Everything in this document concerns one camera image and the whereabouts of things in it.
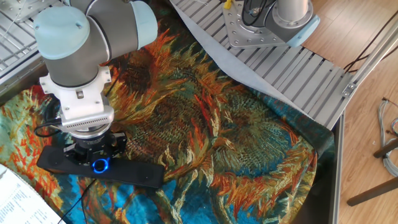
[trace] paper sheet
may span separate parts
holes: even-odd
[[[271,84],[262,79],[256,72],[251,70],[242,61],[237,59],[228,50],[226,50],[220,43],[206,33],[198,24],[191,20],[181,9],[179,9],[173,2],[171,2],[188,27],[192,35],[196,38],[199,44],[206,50],[206,53],[216,62],[220,69],[228,76],[236,81],[245,84],[255,90],[268,94],[280,101],[299,110],[301,113],[307,115],[297,105],[291,102],[286,96],[275,89]]]
[[[60,217],[27,183],[10,170],[1,175],[0,165],[0,223],[57,224]]]

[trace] silver cylinder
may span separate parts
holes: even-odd
[[[278,0],[278,15],[286,22],[301,20],[308,11],[308,0]]]

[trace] wooden floor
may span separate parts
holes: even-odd
[[[321,24],[304,46],[341,67],[354,60],[398,10],[397,0],[313,0],[313,5]],[[398,51],[365,79],[346,109],[339,223],[398,223],[398,189],[356,207],[346,204],[350,197],[393,178],[382,159],[373,157],[380,147],[377,109],[383,96],[398,102]],[[398,108],[389,106],[387,129],[396,117]],[[398,151],[391,156],[398,164]]]

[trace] robotic arm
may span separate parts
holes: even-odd
[[[153,42],[157,37],[155,15],[142,1],[70,0],[68,4],[42,11],[34,29],[49,71],[40,78],[40,84],[44,93],[53,93],[59,99],[62,122],[57,128],[70,133],[75,143],[63,150],[45,148],[37,165],[53,172],[102,175],[99,178],[159,187],[162,166],[140,165],[144,166],[140,172],[144,169],[151,173],[137,179],[121,174],[136,169],[137,164],[115,162],[127,139],[124,133],[109,130],[114,110],[103,88],[111,82],[111,74],[108,67],[99,66]]]
[[[244,0],[225,4],[229,42],[237,49],[302,44],[320,18],[310,0]]]

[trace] cable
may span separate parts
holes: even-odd
[[[81,199],[80,202],[81,202],[81,209],[83,210],[83,215],[85,217],[85,223],[87,224],[87,217],[86,217],[85,205],[83,203],[83,199]]]
[[[397,49],[398,49],[398,45],[396,47],[394,47],[394,49],[392,49],[390,52],[388,52],[380,61],[386,59],[388,56],[390,56],[392,53],[394,53]],[[369,57],[369,55],[370,54],[368,54],[367,56],[361,57],[360,59],[358,59],[358,61],[366,59],[367,57]],[[357,71],[358,71],[358,69],[351,70],[351,71],[348,71],[348,72],[357,72]]]
[[[24,6],[26,4],[27,0],[24,1],[21,9],[19,10],[17,16],[14,18],[14,20],[11,22],[10,26],[8,27],[8,29],[6,30],[6,32],[2,35],[1,39],[0,39],[0,43],[2,42],[3,38],[7,35],[7,33],[10,31],[12,25],[14,25],[15,21],[18,19],[19,15],[21,14],[22,10],[24,9]]]
[[[396,136],[398,136],[398,132],[396,130],[397,123],[398,123],[398,118],[396,118],[391,122],[391,130],[396,134]]]
[[[353,67],[353,65],[360,61],[361,56],[367,51],[367,49],[373,44],[373,42],[376,40],[377,37],[379,37],[379,35],[381,34],[381,32],[386,28],[386,26],[391,22],[391,20],[393,18],[395,18],[395,16],[398,14],[398,11],[396,11],[396,13],[394,13],[394,15],[391,16],[391,18],[383,25],[383,27],[379,30],[379,32],[376,34],[376,36],[374,36],[374,38],[372,39],[372,41],[370,41],[370,43],[365,47],[365,49],[361,52],[361,54],[351,63],[347,64],[345,66],[345,72],[349,72],[349,70]]]
[[[259,13],[257,14],[257,16],[254,17],[255,19],[254,19],[251,23],[247,23],[247,22],[244,20],[244,13],[242,13],[242,22],[243,22],[243,24],[246,25],[246,26],[251,26],[251,25],[253,25],[255,22],[257,22],[257,20],[260,18],[260,15],[261,15],[262,11],[264,10],[264,8],[269,7],[269,6],[272,4],[272,3],[270,3],[270,4],[267,5],[267,2],[268,2],[268,0],[262,0],[262,1],[261,1],[261,3],[260,3],[261,9],[260,9]],[[246,5],[243,4],[243,11],[246,12],[245,6],[246,6]]]
[[[82,193],[82,195],[80,196],[79,200],[77,200],[77,202],[76,202],[74,205],[72,205],[72,207],[71,207],[65,214],[63,214],[63,216],[62,216],[61,220],[58,222],[58,224],[60,224],[60,223],[63,221],[63,219],[72,211],[72,209],[76,207],[77,203],[79,203],[79,201],[82,200],[82,198],[87,194],[88,190],[91,188],[91,186],[92,186],[96,181],[97,181],[97,179],[94,179],[93,181],[91,181],[91,183],[90,183],[90,184],[86,187],[86,189],[83,191],[83,193]],[[85,219],[86,219],[86,213],[85,213],[84,207],[82,207],[82,208],[83,208],[83,214],[84,214]]]
[[[381,139],[381,146],[384,147],[385,145],[389,144],[392,140],[395,139],[390,139],[387,143],[386,143],[386,138],[384,136],[384,123],[383,123],[383,117],[384,117],[384,112],[386,110],[386,106],[388,103],[392,103],[394,106],[398,107],[397,104],[395,104],[394,102],[389,101],[387,98],[383,98],[382,102],[379,106],[379,124],[380,124],[380,139]],[[384,158],[383,158],[383,163],[384,163],[384,167],[388,170],[388,172],[393,175],[394,177],[398,177],[398,167],[391,161],[390,159],[390,152],[388,152]]]
[[[60,124],[62,124],[60,118],[52,119],[52,120],[50,120],[50,121],[47,121],[47,122],[44,123],[44,124],[38,125],[38,126],[35,128],[34,133],[35,133],[35,135],[36,135],[37,137],[40,137],[40,138],[48,138],[48,137],[54,136],[54,135],[56,135],[56,134],[58,134],[58,133],[61,133],[61,130],[59,130],[58,127],[57,127],[57,126],[60,125]],[[53,129],[57,129],[57,130],[54,131],[54,132],[52,132],[52,133],[50,133],[50,134],[40,134],[40,133],[39,133],[39,130],[42,129],[42,128],[45,128],[45,127],[51,127],[51,128],[53,128]]]

